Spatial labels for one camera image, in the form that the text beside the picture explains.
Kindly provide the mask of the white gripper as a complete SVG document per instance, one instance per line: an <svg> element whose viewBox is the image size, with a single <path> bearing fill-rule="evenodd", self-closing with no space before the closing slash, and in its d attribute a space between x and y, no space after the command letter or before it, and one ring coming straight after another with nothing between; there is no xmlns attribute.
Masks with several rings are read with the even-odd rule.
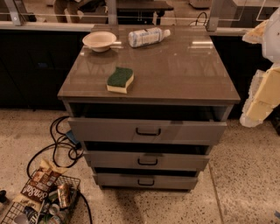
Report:
<svg viewBox="0 0 280 224"><path fill-rule="evenodd" d="M244 42L262 44L262 56L280 62L280 8L242 37ZM251 81L248 99L242 108L240 123L253 128L261 124L280 104L280 67L266 72L257 70Z"/></svg>

